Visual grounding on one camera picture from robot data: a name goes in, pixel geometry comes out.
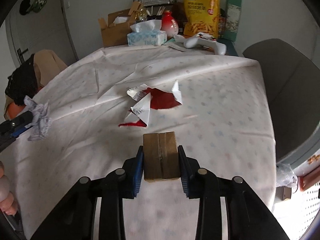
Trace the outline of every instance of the metal screw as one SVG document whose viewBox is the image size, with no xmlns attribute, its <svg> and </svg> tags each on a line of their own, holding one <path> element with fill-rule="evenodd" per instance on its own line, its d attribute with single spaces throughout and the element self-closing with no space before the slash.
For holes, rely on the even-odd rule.
<svg viewBox="0 0 320 240">
<path fill-rule="evenodd" d="M 236 183 L 242 183 L 242 182 L 243 182 L 243 179 L 242 179 L 241 177 L 239 177 L 239 176 L 236 176 L 236 177 L 234 177 L 234 181 L 235 181 Z"/>
<path fill-rule="evenodd" d="M 207 174 L 207 170 L 204 169 L 204 168 L 200 168 L 200 169 L 198 170 L 198 173 L 199 173 L 200 175 L 205 175 L 205 174 Z"/>
<path fill-rule="evenodd" d="M 82 177 L 82 178 L 79 179 L 79 182 L 80 182 L 81 184 L 86 184 L 88 181 L 89 181 L 89 178 L 88 178 L 88 177 Z"/>
<path fill-rule="evenodd" d="M 119 168 L 119 169 L 116 170 L 116 174 L 117 174 L 117 175 L 122 175 L 122 174 L 124 174 L 124 173 L 125 173 L 125 170 L 124 170 L 124 169 Z"/>
</svg>

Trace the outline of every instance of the green rectangular package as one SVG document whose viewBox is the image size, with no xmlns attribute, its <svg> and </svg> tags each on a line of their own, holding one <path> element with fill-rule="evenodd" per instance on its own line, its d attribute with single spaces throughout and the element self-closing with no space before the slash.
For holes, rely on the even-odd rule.
<svg viewBox="0 0 320 240">
<path fill-rule="evenodd" d="M 236 41 L 241 13 L 241 3 L 242 0 L 226 1 L 227 21 L 223 38 L 227 40 Z"/>
</svg>

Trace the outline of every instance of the hand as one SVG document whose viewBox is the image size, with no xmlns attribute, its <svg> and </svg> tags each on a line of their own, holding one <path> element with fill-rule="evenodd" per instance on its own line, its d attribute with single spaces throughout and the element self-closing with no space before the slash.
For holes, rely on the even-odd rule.
<svg viewBox="0 0 320 240">
<path fill-rule="evenodd" d="M 15 215 L 18 204 L 14 200 L 13 194 L 9 192 L 9 181 L 4 174 L 4 165 L 0 161 L 0 209 L 7 215 Z"/>
</svg>

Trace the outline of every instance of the red vase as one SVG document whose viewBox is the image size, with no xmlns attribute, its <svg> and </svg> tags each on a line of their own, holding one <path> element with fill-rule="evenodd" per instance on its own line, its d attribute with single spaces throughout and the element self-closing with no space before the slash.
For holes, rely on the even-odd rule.
<svg viewBox="0 0 320 240">
<path fill-rule="evenodd" d="M 170 11 L 165 11 L 162 15 L 162 31 L 165 31 L 168 36 L 168 40 L 174 35 L 178 34 L 179 27 L 177 21 L 171 16 Z"/>
</svg>

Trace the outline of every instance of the gray door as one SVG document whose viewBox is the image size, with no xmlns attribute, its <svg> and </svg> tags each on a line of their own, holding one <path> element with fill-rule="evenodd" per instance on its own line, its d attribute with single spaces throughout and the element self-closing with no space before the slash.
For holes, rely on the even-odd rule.
<svg viewBox="0 0 320 240">
<path fill-rule="evenodd" d="M 76 62 L 60 0 L 47 0 L 40 12 L 24 16 L 19 13 L 21 2 L 16 2 L 9 15 L 12 49 L 20 63 L 42 49 L 53 50 L 67 65 Z"/>
</svg>

